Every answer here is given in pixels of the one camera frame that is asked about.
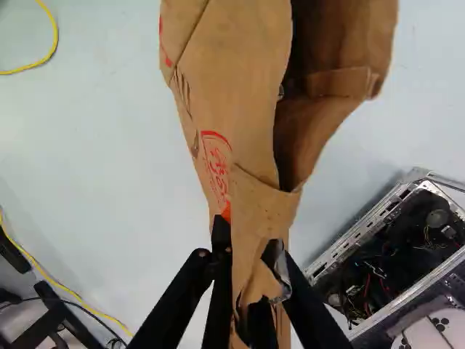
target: metal frame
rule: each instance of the metal frame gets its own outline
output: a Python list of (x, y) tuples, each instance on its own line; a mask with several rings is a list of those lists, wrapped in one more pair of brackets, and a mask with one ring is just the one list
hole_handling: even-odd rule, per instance
[[(399, 215), (403, 202), (418, 190), (428, 190), (442, 196), (448, 200), (450, 208), (465, 220), (465, 211), (451, 197), (446, 195), (438, 185), (444, 185), (465, 193), (465, 184), (462, 182), (448, 179), (426, 169), (412, 169), (365, 216), (358, 220), (316, 261), (304, 269), (307, 280), (311, 284), (316, 284), (321, 276), (336, 270), (354, 251), (378, 233), (385, 225), (390, 224)], [(423, 277), (391, 303), (355, 327), (349, 333), (348, 338), (353, 343), (356, 343), (360, 342), (360, 338), (365, 337), (367, 332), (373, 334), (372, 329), (378, 328), (377, 325), (389, 323), (389, 319), (392, 320), (396, 314), (399, 316), (400, 313), (403, 313), (407, 305), (412, 305), (414, 300), (418, 299), (419, 301), (423, 296), (427, 298), (429, 289), (447, 278), (454, 268), (462, 264), (465, 264), (465, 247), (462, 247), (430, 274)]]
[[(34, 289), (43, 298), (43, 302), (49, 310), (13, 342), (10, 343), (0, 336), (0, 346), (5, 349), (34, 349), (46, 338), (50, 337), (58, 348), (66, 348), (66, 343), (57, 334), (57, 329), (62, 324), (85, 348), (104, 349), (97, 338), (90, 333), (64, 303), (55, 301), (60, 298), (47, 282), (38, 282), (34, 285)], [(18, 302), (15, 297), (13, 300), (14, 304)]]
[[(202, 294), (213, 280), (214, 288), (202, 348), (229, 348), (230, 330), (234, 321), (236, 333), (248, 347), (278, 349), (273, 300), (263, 296), (260, 301), (248, 305), (246, 312), (236, 308), (238, 317), (233, 316), (230, 225), (218, 215), (214, 218), (211, 244), (212, 252), (196, 249), (189, 256), (129, 343), (128, 349), (142, 349), (148, 345), (152, 348), (176, 348)], [(289, 253), (284, 251), (282, 241), (269, 240), (261, 259), (278, 282), (283, 280), (283, 275), (275, 270), (280, 258), (285, 261), (287, 279), (292, 289), (282, 305), (303, 347), (351, 349), (349, 340), (318, 294), (308, 284)]]

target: light blue floor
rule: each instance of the light blue floor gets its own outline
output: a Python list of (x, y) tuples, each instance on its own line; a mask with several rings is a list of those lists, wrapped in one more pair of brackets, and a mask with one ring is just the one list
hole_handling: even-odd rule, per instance
[[(12, 234), (64, 284), (134, 331), (180, 265), (209, 245), (206, 201), (158, 71), (158, 6), (46, 0), (52, 61), (0, 77), (0, 205)], [(401, 1), (381, 97), (342, 125), (291, 232), (305, 265), (399, 171), (465, 179), (464, 33), (458, 0)], [(0, 69), (52, 40), (33, 0), (0, 0)], [(182, 342), (200, 346), (207, 301)]]

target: wires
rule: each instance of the wires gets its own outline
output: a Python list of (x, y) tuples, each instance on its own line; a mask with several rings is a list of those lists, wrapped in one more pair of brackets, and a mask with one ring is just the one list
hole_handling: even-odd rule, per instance
[(22, 252), (32, 263), (32, 265), (39, 271), (39, 273), (45, 278), (45, 280), (47, 280), (51, 285), (57, 287), (58, 289), (61, 289), (65, 292), (67, 292), (68, 294), (70, 294), (71, 296), (73, 296), (74, 298), (76, 298), (84, 308), (86, 308), (89, 312), (97, 315), (97, 316), (102, 316), (103, 318), (106, 318), (112, 322), (114, 322), (115, 324), (118, 324), (122, 329), (123, 331), (130, 337), (133, 337), (134, 335), (131, 333), (131, 331), (129, 331), (129, 329), (127, 328), (126, 325), (124, 325), (121, 321), (119, 321), (117, 318), (114, 318), (112, 316), (109, 316), (108, 314), (105, 314), (101, 311), (98, 311), (98, 310), (95, 310), (93, 308), (91, 308), (89, 305), (87, 305), (84, 300), (77, 294), (75, 293), (73, 290), (67, 288), (66, 286), (62, 285), (61, 283), (59, 282), (56, 282), (53, 278), (51, 278), (47, 272), (39, 265), (39, 263), (36, 261), (36, 259), (34, 257), (32, 257), (29, 252), (27, 252), (25, 249), (23, 249), (15, 240), (13, 240), (9, 235), (8, 235), (8, 232), (7, 230), (5, 229), (4, 227), (4, 221), (3, 221), (3, 213), (0, 209), (0, 228), (3, 230), (4, 232), (4, 235), (7, 237), (7, 239), (13, 244), (13, 246), (15, 246), (20, 252)]
[(3, 309), (9, 308), (9, 307), (11, 307), (13, 305), (18, 305), (18, 304), (21, 304), (21, 303), (24, 303), (24, 302), (30, 302), (30, 301), (33, 301), (33, 300), (45, 300), (47, 302), (48, 301), (50, 301), (50, 302), (61, 302), (61, 303), (72, 305), (73, 307), (76, 307), (78, 309), (81, 309), (88, 316), (92, 317), (95, 321), (97, 321), (99, 324), (104, 326), (113, 336), (115, 336), (115, 338), (117, 338), (119, 341), (121, 341), (127, 347), (126, 342), (124, 342), (123, 339), (121, 337), (119, 337), (118, 334), (116, 332), (114, 332), (105, 322), (100, 320), (98, 317), (96, 317), (94, 314), (92, 314), (87, 309), (81, 307), (79, 304), (76, 304), (74, 302), (70, 302), (69, 300), (61, 300), (60, 298), (41, 298), (41, 297), (25, 298), (24, 300), (21, 300), (19, 303), (8, 303), (6, 305), (1, 306), (0, 311), (2, 311)]
[(365, 309), (366, 315), (368, 317), (371, 316), (370, 309), (368, 308), (368, 302), (366, 300), (366, 296), (368, 295), (368, 287), (370, 287), (370, 280), (371, 280), (371, 274), (368, 274), (368, 277), (366, 278), (366, 284), (365, 284), (365, 290), (363, 291), (363, 299), (365, 302), (363, 303), (363, 308)]
[(34, 62), (34, 63), (31, 63), (31, 64), (27, 64), (27, 65), (24, 65), (22, 67), (19, 67), (19, 68), (15, 68), (15, 69), (12, 69), (10, 71), (0, 71), (0, 75), (11, 75), (11, 74), (15, 74), (15, 73), (19, 73), (21, 71), (26, 71), (28, 69), (32, 69), (32, 68), (35, 68), (35, 67), (38, 67), (46, 62), (48, 62), (50, 60), (50, 58), (52, 58), (52, 55), (55, 53), (55, 51), (57, 50), (57, 46), (58, 46), (58, 27), (57, 27), (57, 22), (55, 21), (55, 19), (53, 18), (52, 16), (52, 13), (50, 12), (50, 10), (47, 8), (47, 6), (45, 6), (45, 4), (42, 2), (42, 0), (36, 0), (36, 3), (45, 11), (46, 15), (48, 16), (49, 20), (50, 20), (50, 23), (52, 24), (52, 30), (53, 30), (53, 43), (52, 43), (52, 47), (50, 47), (50, 50), (48, 51), (48, 53), (45, 55), (45, 57), (43, 57), (42, 59), (38, 60), (37, 62)]

